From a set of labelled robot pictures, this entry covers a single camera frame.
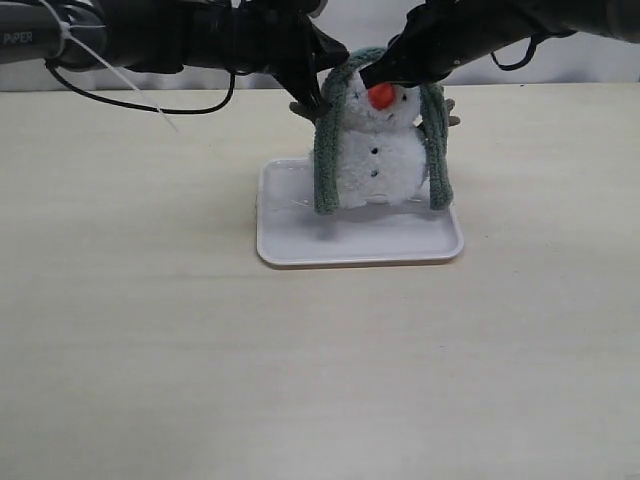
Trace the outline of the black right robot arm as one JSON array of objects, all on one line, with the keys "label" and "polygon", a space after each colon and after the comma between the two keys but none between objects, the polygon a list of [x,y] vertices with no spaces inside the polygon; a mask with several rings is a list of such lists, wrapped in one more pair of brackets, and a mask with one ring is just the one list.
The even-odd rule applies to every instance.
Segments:
[{"label": "black right robot arm", "polygon": [[367,88],[439,82],[489,56],[502,71],[531,62],[538,45],[577,33],[639,42],[637,1],[426,1],[402,32],[360,71]]}]

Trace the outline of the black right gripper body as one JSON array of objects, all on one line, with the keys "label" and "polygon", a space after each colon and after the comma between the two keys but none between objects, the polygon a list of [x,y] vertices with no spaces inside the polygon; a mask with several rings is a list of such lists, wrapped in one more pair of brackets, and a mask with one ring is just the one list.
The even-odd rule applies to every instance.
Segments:
[{"label": "black right gripper body", "polygon": [[500,44],[498,1],[426,1],[387,48],[387,80],[440,81]]}]

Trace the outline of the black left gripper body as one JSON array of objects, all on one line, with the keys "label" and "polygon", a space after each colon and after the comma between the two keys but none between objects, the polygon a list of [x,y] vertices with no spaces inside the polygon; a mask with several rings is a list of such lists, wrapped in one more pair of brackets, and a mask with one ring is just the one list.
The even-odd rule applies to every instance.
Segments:
[{"label": "black left gripper body", "polygon": [[260,1],[268,26],[268,72],[272,75],[307,71],[312,75],[334,68],[349,51],[313,22],[327,1]]}]

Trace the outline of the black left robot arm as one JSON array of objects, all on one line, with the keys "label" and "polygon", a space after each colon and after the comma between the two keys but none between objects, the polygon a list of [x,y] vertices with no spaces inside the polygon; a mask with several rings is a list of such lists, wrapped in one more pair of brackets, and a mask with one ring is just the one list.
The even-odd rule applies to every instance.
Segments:
[{"label": "black left robot arm", "polygon": [[222,70],[229,82],[266,74],[301,106],[326,109],[317,76],[349,52],[312,21],[320,1],[4,1],[1,61],[40,60],[69,90],[63,71],[126,69],[177,74]]}]

